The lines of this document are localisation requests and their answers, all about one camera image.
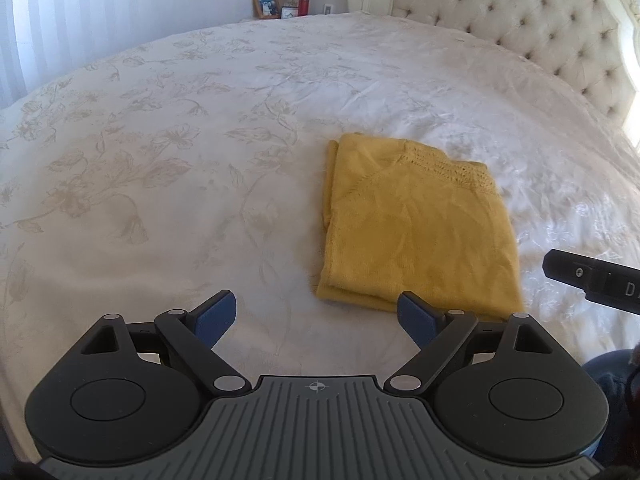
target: screw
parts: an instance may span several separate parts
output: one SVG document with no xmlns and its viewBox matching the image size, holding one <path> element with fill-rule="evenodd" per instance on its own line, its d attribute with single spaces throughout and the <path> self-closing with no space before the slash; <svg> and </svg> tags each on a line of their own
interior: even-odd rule
<svg viewBox="0 0 640 480">
<path fill-rule="evenodd" d="M 244 387 L 244 379 L 237 375 L 224 375 L 218 377 L 213 385 L 223 392 L 234 392 Z"/>
<path fill-rule="evenodd" d="M 391 379 L 390 384 L 393 388 L 401 392 L 410 392 L 422 386 L 420 379 L 412 375 L 396 375 Z"/>
</svg>

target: wooden picture frame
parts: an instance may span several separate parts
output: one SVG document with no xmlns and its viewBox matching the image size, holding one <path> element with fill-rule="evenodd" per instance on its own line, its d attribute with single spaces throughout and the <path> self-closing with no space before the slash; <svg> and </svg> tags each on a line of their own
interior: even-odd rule
<svg viewBox="0 0 640 480">
<path fill-rule="evenodd" d="M 278 0 L 272 0 L 272 2 L 270 2 L 270 12 L 271 14 L 265 14 L 264 10 L 264 4 L 265 4 L 266 0 L 254 0 L 254 8 L 255 8 L 255 13 L 258 16 L 259 19 L 261 20 L 277 20 L 280 17 L 280 3 Z"/>
</svg>

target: photo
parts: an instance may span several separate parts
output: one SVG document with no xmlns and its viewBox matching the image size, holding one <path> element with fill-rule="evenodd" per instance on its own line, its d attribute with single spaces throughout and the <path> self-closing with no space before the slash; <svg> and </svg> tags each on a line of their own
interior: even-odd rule
<svg viewBox="0 0 640 480">
<path fill-rule="evenodd" d="M 298 17 L 298 8 L 297 7 L 282 7 L 282 19 L 286 20 L 288 18 L 297 18 Z"/>
<path fill-rule="evenodd" d="M 272 20 L 280 17 L 277 0 L 254 0 L 255 12 L 261 20 Z"/>
</svg>

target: yellow sweater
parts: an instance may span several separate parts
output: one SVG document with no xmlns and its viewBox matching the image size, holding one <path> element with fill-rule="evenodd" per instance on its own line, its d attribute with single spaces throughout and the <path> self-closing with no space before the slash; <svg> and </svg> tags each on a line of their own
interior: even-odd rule
<svg viewBox="0 0 640 480">
<path fill-rule="evenodd" d="M 411 290 L 446 310 L 522 310 L 513 230 L 484 164 L 347 134 L 329 143 L 323 206 L 319 298 L 395 311 Z"/>
</svg>

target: jeans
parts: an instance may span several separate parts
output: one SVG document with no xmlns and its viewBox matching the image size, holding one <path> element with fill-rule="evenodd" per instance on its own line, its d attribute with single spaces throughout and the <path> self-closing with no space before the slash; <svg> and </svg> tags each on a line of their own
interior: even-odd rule
<svg viewBox="0 0 640 480">
<path fill-rule="evenodd" d="M 583 367 L 598 383 L 609 401 L 607 429 L 593 455 L 594 459 L 604 467 L 611 465 L 615 459 L 620 438 L 631 422 L 625 402 L 625 385 L 629 375 L 636 370 L 636 366 L 629 364 L 630 357 L 631 350 L 617 350 L 598 356 Z M 640 380 L 634 381 L 632 391 L 636 392 L 638 386 L 640 386 Z"/>
</svg>

